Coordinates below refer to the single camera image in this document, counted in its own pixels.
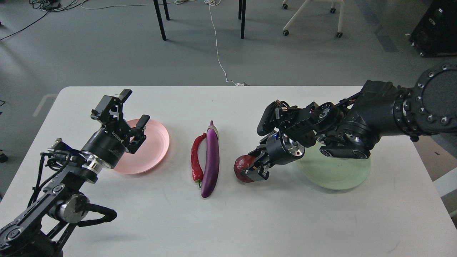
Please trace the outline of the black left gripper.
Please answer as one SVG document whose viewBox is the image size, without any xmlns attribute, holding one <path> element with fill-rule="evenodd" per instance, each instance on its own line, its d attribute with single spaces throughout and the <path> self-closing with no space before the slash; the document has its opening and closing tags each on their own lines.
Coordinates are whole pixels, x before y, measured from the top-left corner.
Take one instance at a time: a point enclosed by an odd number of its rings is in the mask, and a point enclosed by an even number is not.
<svg viewBox="0 0 457 257">
<path fill-rule="evenodd" d="M 144 131 L 149 115 L 142 115 L 131 124 L 124 120 L 122 109 L 131 94 L 131 89 L 123 89 L 118 97 L 104 95 L 90 114 L 90 118 L 101 123 L 102 127 L 81 151 L 98 157 L 109 169 L 115 168 L 124 153 L 136 153 L 147 138 Z"/>
</svg>

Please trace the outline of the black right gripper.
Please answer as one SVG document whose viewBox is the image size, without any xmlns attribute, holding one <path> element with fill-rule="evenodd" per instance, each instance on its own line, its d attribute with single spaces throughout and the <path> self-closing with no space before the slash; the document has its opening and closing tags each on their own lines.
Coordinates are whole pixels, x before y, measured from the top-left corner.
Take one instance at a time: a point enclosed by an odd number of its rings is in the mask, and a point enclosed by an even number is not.
<svg viewBox="0 0 457 257">
<path fill-rule="evenodd" d="M 253 151 L 244 155 L 243 176 L 254 182 L 269 178 L 269 168 L 274 165 L 285 165 L 301 159 L 305 147 L 291 140 L 281 132 L 272 132 L 260 140 Z"/>
</svg>

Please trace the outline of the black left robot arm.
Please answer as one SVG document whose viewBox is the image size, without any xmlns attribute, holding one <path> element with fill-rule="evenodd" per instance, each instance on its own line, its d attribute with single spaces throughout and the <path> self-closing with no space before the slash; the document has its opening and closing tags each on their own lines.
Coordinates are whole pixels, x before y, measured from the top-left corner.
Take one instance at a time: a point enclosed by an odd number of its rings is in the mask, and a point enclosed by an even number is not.
<svg viewBox="0 0 457 257">
<path fill-rule="evenodd" d="M 136 153 L 146 140 L 150 116 L 134 127 L 124 119 L 123 107 L 132 90 L 105 95 L 90 117 L 101 127 L 81 150 L 62 139 L 40 154 L 39 173 L 27 209 L 1 229 L 2 257 L 62 257 L 76 227 L 96 226 L 117 217 L 113 209 L 90 202 L 80 189 L 96 183 L 103 168 L 113 169 L 124 153 Z"/>
</svg>

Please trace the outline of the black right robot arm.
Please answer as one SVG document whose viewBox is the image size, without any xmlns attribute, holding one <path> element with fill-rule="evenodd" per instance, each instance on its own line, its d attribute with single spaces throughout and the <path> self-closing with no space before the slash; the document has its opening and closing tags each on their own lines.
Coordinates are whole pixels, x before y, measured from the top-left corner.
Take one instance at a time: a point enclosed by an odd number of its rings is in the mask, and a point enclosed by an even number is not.
<svg viewBox="0 0 457 257">
<path fill-rule="evenodd" d="M 445 61 L 426 70 L 413 87 L 367 80 L 337 104 L 300 108 L 273 101 L 257 127 L 259 145 L 235 161 L 235 175 L 245 183 L 267 180 L 269 168 L 301 159 L 317 142 L 324 156 L 368 159 L 383 136 L 406 135 L 416 142 L 420 136 L 455 135 L 456 77 L 456 61 Z"/>
</svg>

